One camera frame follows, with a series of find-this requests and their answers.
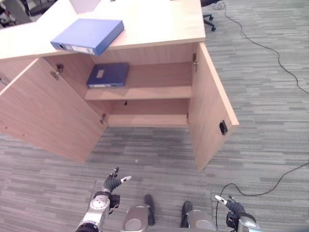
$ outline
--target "blue binder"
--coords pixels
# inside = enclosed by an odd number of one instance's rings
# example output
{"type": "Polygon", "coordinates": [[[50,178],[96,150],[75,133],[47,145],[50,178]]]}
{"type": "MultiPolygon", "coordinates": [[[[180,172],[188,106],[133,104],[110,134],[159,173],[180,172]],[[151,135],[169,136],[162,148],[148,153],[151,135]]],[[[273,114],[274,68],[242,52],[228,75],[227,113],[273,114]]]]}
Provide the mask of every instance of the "blue binder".
{"type": "Polygon", "coordinates": [[[55,49],[101,55],[123,30],[122,20],[77,19],[51,44],[55,49]]]}
{"type": "Polygon", "coordinates": [[[89,88],[124,86],[129,69],[127,63],[97,64],[87,81],[89,88]]]}

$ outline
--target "white label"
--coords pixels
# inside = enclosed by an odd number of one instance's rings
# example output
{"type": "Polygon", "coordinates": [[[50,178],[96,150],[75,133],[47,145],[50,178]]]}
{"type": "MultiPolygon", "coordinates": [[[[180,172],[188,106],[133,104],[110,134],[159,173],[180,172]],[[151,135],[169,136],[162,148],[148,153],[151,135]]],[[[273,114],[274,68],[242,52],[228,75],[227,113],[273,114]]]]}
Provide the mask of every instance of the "white label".
{"type": "Polygon", "coordinates": [[[89,85],[90,88],[102,88],[102,87],[111,87],[111,85],[107,84],[99,84],[99,85],[89,85]]]}
{"type": "Polygon", "coordinates": [[[91,48],[78,47],[78,46],[73,46],[72,45],[72,49],[73,49],[73,51],[76,51],[76,52],[84,52],[84,53],[94,54],[94,52],[93,52],[93,50],[91,48]]]}
{"type": "Polygon", "coordinates": [[[103,74],[104,74],[104,70],[103,69],[99,70],[97,74],[97,78],[102,78],[103,74]]]}

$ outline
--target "cabinet door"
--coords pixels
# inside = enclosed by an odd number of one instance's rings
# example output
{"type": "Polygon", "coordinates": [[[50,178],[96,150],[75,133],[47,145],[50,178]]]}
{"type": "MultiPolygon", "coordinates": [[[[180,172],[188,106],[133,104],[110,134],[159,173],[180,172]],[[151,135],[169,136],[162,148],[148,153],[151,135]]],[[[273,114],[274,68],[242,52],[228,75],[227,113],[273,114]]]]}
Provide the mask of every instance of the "cabinet door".
{"type": "Polygon", "coordinates": [[[0,92],[0,131],[85,161],[107,124],[44,59],[33,60],[0,92]]]}
{"type": "Polygon", "coordinates": [[[197,45],[196,61],[189,129],[197,168],[202,171],[239,123],[204,43],[197,45]],[[219,128],[223,120],[228,130],[225,135],[219,128]]]}

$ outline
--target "desk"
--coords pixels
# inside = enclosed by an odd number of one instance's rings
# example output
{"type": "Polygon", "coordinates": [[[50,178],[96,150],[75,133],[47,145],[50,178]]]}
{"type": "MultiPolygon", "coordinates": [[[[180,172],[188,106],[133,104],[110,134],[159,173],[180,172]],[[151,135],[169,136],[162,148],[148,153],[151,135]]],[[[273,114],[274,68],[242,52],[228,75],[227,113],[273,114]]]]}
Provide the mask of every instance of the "desk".
{"type": "Polygon", "coordinates": [[[204,41],[199,0],[103,0],[86,14],[59,0],[37,22],[0,30],[0,131],[82,162],[108,126],[189,127],[202,170],[239,124],[204,41]],[[101,56],[55,50],[77,18],[123,19],[125,31],[101,56]],[[108,62],[130,64],[126,86],[87,89],[108,62]]]}

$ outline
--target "black cable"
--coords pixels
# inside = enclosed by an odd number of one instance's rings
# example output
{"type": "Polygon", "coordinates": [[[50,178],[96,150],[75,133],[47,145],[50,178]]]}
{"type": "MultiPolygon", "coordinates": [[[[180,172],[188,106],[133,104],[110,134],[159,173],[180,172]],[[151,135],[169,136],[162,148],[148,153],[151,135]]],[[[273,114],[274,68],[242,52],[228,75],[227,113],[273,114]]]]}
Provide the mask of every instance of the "black cable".
{"type": "Polygon", "coordinates": [[[227,19],[231,20],[232,22],[237,23],[237,24],[240,26],[240,28],[241,28],[240,32],[241,32],[241,33],[246,37],[246,39],[249,40],[251,43],[253,43],[253,44],[255,44],[255,45],[258,45],[258,46],[260,46],[260,47],[263,47],[263,48],[266,48],[266,49],[268,49],[268,50],[271,50],[271,51],[275,52],[275,53],[277,54],[277,56],[278,56],[278,64],[279,64],[279,66],[280,66],[283,70],[285,70],[288,74],[290,74],[291,76],[294,77],[294,79],[296,80],[296,85],[297,85],[297,87],[298,87],[300,90],[302,90],[303,92],[309,94],[308,91],[304,90],[301,86],[299,86],[299,84],[298,84],[298,78],[296,77],[296,75],[293,74],[292,72],[290,72],[289,70],[287,70],[287,69],[281,64],[281,62],[280,62],[280,53],[279,53],[279,52],[277,52],[275,49],[273,49],[273,48],[271,48],[271,47],[267,47],[267,46],[261,45],[261,44],[255,42],[255,41],[253,41],[252,39],[250,39],[250,38],[246,35],[246,33],[243,32],[242,24],[241,24],[240,22],[238,22],[238,21],[236,21],[236,20],[234,20],[234,19],[232,19],[232,18],[230,18],[229,16],[226,15],[226,4],[225,4],[224,1],[220,2],[219,4],[215,4],[215,5],[213,6],[213,9],[215,9],[215,10],[223,10],[223,9],[224,9],[224,10],[225,10],[225,11],[224,11],[225,17],[226,17],[227,19]]]}
{"type": "MultiPolygon", "coordinates": [[[[283,178],[285,175],[287,175],[288,173],[291,173],[291,172],[293,172],[293,171],[295,171],[295,170],[297,170],[297,169],[300,169],[300,168],[302,168],[302,167],[305,167],[305,166],[308,165],[308,164],[309,164],[309,162],[308,162],[308,163],[305,163],[305,164],[303,164],[303,165],[300,165],[300,166],[298,166],[298,167],[296,167],[296,168],[294,168],[294,169],[292,169],[292,170],[287,171],[286,173],[284,173],[284,174],[279,178],[279,180],[277,181],[277,183],[275,184],[275,186],[274,186],[271,190],[268,190],[268,191],[266,191],[266,192],[258,193],[258,194],[246,194],[246,193],[243,193],[243,192],[239,189],[239,187],[238,187],[236,184],[234,184],[234,183],[229,183],[229,184],[227,184],[227,185],[225,185],[225,186],[223,187],[223,189],[221,190],[220,196],[223,194],[224,189],[225,189],[226,187],[230,186],[230,185],[235,186],[236,189],[238,190],[238,192],[241,193],[241,195],[247,196],[247,197],[256,197],[256,196],[262,196],[262,195],[268,194],[268,193],[270,193],[272,190],[274,190],[274,189],[278,186],[278,184],[281,182],[282,178],[283,178]]],[[[219,202],[217,202],[217,206],[216,206],[216,226],[217,226],[217,227],[218,227],[218,221],[217,221],[218,205],[219,205],[219,202]]]]}

